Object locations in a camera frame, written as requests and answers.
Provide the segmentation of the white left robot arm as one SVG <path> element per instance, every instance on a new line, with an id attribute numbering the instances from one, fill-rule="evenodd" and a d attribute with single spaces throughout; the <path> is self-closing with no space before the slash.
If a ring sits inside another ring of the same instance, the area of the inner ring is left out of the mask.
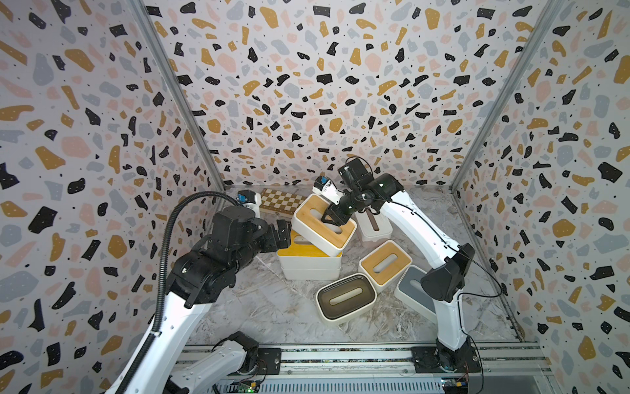
<path id="1" fill-rule="evenodd" d="M 143 342 L 111 393 L 209 393 L 234 374 L 252 378 L 268 368 L 259 361 L 259 344 L 242 332 L 221 340 L 203 359 L 182 370 L 174 366 L 221 292 L 236 285 L 236 275 L 261 253 L 291 244 L 291 224 L 267 223 L 254 210 L 229 206 L 216 213 L 208 236 L 177 259 L 167 275 L 154 319 Z"/>

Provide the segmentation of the light bamboo lid tissue box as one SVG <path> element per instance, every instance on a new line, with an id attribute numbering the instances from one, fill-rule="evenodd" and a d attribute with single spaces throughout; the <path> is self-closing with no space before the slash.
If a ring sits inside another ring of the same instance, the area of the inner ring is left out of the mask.
<path id="1" fill-rule="evenodd" d="M 325 223 L 323 215 L 328 206 L 326 200 L 312 194 L 297 208 L 291 223 L 292 228 L 306 241 L 324 254 L 335 257 L 348 246 L 357 224 L 352 219 L 341 226 Z"/>

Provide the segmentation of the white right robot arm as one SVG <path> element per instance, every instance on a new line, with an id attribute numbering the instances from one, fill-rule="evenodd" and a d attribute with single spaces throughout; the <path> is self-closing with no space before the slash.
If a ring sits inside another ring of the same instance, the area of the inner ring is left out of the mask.
<path id="1" fill-rule="evenodd" d="M 374 176 L 359 157 L 348 159 L 338 172 L 346 186 L 343 190 L 324 176 L 313 185 L 313 192 L 329 202 L 324 223 L 340 227 L 353 214 L 368 210 L 385 215 L 405 233 L 431 267 L 420 279 L 420 286 L 432 299 L 436 312 L 437 364 L 444 370 L 459 369 L 473 350 L 465 333 L 461 295 L 474 248 L 469 243 L 459 244 L 441 231 L 392 175 Z"/>

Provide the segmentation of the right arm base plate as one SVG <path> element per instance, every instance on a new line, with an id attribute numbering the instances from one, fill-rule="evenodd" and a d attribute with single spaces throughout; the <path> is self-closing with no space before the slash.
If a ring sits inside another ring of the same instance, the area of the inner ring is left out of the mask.
<path id="1" fill-rule="evenodd" d="M 465 343 L 457 351 L 436 346 L 414 346 L 411 348 L 411 361 L 417 374 L 439 374 L 465 372 L 480 373 L 482 367 L 475 349 Z"/>

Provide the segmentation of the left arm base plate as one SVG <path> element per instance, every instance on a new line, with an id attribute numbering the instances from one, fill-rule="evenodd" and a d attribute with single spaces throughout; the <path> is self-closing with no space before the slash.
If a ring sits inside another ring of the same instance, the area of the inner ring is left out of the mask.
<path id="1" fill-rule="evenodd" d="M 244 364 L 229 374 L 229 377 L 241 377 L 257 375 L 278 375 L 280 362 L 282 361 L 282 349 L 280 347 L 259 347 L 257 350 L 246 353 Z"/>

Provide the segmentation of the yellow lid tissue box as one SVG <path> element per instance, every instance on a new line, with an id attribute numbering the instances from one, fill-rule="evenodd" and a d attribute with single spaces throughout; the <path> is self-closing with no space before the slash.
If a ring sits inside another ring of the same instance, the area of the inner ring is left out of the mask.
<path id="1" fill-rule="evenodd" d="M 343 253 L 329 256 L 296 231 L 291 231 L 290 246 L 277 251 L 277 256 L 284 269 L 336 270 L 341 267 Z"/>
<path id="2" fill-rule="evenodd" d="M 290 281 L 333 281 L 340 277 L 340 269 L 282 269 Z"/>

